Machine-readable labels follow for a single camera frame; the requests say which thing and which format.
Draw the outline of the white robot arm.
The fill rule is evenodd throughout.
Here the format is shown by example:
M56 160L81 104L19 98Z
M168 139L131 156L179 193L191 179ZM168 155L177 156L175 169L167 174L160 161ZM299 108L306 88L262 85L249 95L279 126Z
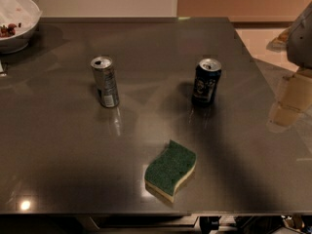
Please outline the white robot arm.
M267 122L273 133L285 131L312 105L312 3L291 25L286 51L298 70L278 86Z

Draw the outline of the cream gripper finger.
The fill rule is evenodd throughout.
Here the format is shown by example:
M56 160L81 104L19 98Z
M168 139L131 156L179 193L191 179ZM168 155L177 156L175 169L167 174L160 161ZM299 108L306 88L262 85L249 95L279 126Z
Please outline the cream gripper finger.
M273 133L285 131L311 105L312 69L300 67L294 74L282 78L269 112L268 129Z

